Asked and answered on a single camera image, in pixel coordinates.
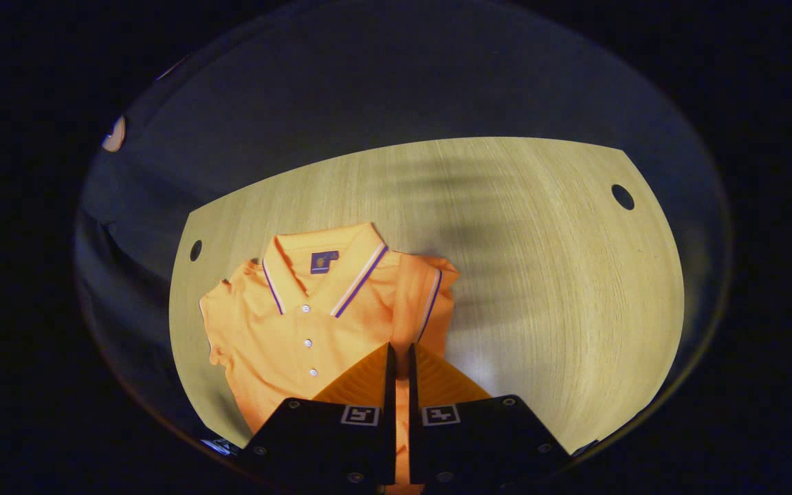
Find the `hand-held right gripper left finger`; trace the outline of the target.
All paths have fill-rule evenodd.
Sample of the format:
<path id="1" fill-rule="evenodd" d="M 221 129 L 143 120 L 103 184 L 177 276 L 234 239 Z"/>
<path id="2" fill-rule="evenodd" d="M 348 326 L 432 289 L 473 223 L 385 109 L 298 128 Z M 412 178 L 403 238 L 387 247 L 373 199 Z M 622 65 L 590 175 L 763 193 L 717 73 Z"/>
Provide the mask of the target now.
<path id="1" fill-rule="evenodd" d="M 238 457 L 275 492 L 379 492 L 394 483 L 396 357 L 383 344 L 311 400 L 288 397 Z"/>

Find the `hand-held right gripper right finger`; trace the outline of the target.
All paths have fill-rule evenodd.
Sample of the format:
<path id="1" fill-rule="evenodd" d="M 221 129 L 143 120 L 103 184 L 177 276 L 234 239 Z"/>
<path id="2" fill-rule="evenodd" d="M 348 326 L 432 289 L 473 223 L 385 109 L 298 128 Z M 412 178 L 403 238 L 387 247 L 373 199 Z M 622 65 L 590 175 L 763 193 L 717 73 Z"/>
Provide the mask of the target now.
<path id="1" fill-rule="evenodd" d="M 425 492 L 508 492 L 571 467 L 518 395 L 494 397 L 418 344 L 409 364 L 410 479 Z"/>

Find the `black backdrop cloth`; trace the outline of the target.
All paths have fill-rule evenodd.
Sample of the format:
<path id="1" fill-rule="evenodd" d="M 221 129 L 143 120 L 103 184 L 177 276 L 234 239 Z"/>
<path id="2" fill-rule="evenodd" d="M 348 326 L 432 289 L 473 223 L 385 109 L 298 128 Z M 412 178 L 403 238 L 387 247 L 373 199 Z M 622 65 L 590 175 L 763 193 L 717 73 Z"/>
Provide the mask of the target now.
<path id="1" fill-rule="evenodd" d="M 673 229 L 687 303 L 660 407 L 694 372 L 732 275 L 716 162 L 676 98 L 578 32 L 512 2 L 292 0 L 179 60 L 120 112 L 76 209 L 76 284 L 114 376 L 164 425 L 210 434 L 166 324 L 191 210 L 306 163 L 442 138 L 623 150 Z"/>

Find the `orange T-shirt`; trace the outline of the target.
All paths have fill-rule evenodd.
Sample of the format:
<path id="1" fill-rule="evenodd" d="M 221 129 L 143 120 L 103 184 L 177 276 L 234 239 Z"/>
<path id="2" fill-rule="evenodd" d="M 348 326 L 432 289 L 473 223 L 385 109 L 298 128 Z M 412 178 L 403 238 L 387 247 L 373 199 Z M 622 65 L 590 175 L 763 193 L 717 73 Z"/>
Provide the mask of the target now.
<path id="1" fill-rule="evenodd" d="M 385 492 L 421 495 L 410 483 L 408 349 L 444 355 L 458 278 L 446 258 L 391 250 L 370 222 L 278 234 L 201 298 L 210 362 L 257 432 L 284 399 L 316 397 L 391 344 L 396 467 Z"/>

